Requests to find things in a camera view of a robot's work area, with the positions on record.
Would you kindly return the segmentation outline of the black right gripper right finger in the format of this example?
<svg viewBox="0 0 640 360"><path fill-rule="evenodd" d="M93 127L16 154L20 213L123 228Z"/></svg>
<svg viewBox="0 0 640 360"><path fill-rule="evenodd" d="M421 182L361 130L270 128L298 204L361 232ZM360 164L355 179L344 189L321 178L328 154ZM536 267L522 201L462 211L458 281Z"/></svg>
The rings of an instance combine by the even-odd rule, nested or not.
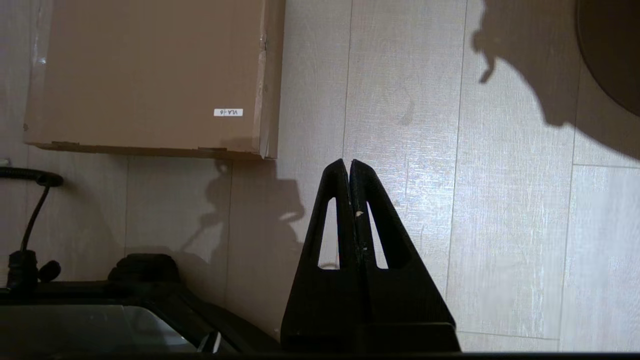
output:
<svg viewBox="0 0 640 360"><path fill-rule="evenodd" d="M364 353L459 353L456 322L371 166L350 164Z"/></svg>

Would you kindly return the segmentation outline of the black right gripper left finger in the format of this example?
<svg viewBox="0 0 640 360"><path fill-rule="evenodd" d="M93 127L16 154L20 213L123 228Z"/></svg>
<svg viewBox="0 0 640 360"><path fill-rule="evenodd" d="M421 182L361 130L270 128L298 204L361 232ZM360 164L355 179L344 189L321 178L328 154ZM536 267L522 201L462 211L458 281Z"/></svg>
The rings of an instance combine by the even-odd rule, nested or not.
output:
<svg viewBox="0 0 640 360"><path fill-rule="evenodd" d="M335 201L339 269L319 265L329 203ZM291 353L340 353L358 321L358 256L345 162L323 171L286 303L280 344Z"/></svg>

